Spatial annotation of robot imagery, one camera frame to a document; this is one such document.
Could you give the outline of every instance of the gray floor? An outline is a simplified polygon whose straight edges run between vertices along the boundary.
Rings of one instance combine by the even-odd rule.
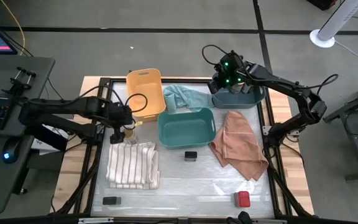
[[[257,28],[252,0],[6,2],[23,26]],[[317,29],[335,10],[320,11],[306,0],[259,0],[259,6],[264,27],[270,30]],[[12,25],[9,14],[0,5],[0,26]],[[343,30],[358,30],[358,19],[351,19]],[[11,32],[11,35],[21,40],[19,33]],[[26,46],[34,55],[57,60],[51,80],[65,98],[78,95],[85,75],[126,75],[128,70],[155,67],[164,76],[210,77],[214,70],[201,57],[205,44],[234,49],[247,60],[263,64],[256,34],[26,32],[25,36]],[[358,36],[339,36],[337,40],[358,52]],[[328,106],[326,114],[355,97],[358,58],[346,49],[338,45],[319,49],[309,42],[307,35],[268,35],[267,45],[277,76],[315,85],[333,73],[340,74],[336,82],[321,90]],[[220,56],[215,50],[207,52],[211,60]],[[294,102],[291,109],[296,112]],[[358,172],[358,164],[342,124],[321,122],[308,127],[301,134],[300,147],[315,214],[358,221],[358,181],[344,180],[344,175]],[[57,179],[57,174],[35,176],[47,183],[55,183]],[[0,217],[47,213],[55,186],[43,182],[34,182],[32,186],[32,194],[12,197]]]

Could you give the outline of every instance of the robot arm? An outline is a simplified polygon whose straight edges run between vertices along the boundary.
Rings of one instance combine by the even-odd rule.
[[[291,82],[272,75],[265,67],[251,62],[243,62],[242,56],[235,51],[225,53],[225,56],[214,64],[217,74],[208,83],[210,92],[216,93],[221,88],[231,89],[238,84],[253,88],[265,86],[283,93],[296,100],[299,114],[284,123],[276,123],[270,128],[266,138],[270,146],[281,145],[284,137],[294,131],[302,131],[308,124],[316,124],[323,117],[327,109],[320,96],[310,90],[310,87],[301,86],[298,82]]]
[[[113,128],[114,134],[110,137],[111,144],[122,142],[124,133],[120,132],[120,128],[132,124],[132,110],[129,106],[122,105],[119,102],[113,103],[96,96],[82,97],[71,101],[28,100],[22,106],[19,121],[32,131],[31,134],[34,137],[55,148],[60,148],[60,150],[63,147],[63,140],[59,140],[59,136],[48,131],[42,126],[43,124],[75,133],[82,139],[96,137],[95,124],[79,124],[54,114],[78,114],[84,118],[95,119],[104,126]]]

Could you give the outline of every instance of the teal plastic bin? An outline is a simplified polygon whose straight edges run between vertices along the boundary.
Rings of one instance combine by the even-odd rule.
[[[231,94],[227,89],[221,89],[212,96],[212,102],[217,108],[224,109],[249,109],[266,96],[266,89],[255,86],[250,93]]]
[[[178,114],[164,111],[158,116],[158,138],[167,148],[205,146],[215,135],[215,120],[210,109]]]

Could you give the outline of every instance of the yellow cable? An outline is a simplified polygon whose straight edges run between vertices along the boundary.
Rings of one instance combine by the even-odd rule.
[[[5,4],[4,0],[1,0],[1,2],[4,4],[5,8],[7,9],[7,11],[11,14],[12,18],[15,20],[17,26],[19,27],[20,29],[20,32],[22,33],[22,37],[23,37],[23,48],[22,48],[22,52],[20,52],[20,56],[23,54],[23,50],[25,48],[25,38],[24,38],[24,33],[23,33],[23,30],[22,30],[22,27],[20,26],[19,24],[19,21],[17,21],[15,15],[13,14],[13,12],[9,9],[9,7]]]

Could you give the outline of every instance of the striped dish towel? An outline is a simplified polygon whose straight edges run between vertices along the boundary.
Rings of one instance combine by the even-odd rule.
[[[160,171],[155,143],[111,145],[106,178],[110,188],[157,189]]]

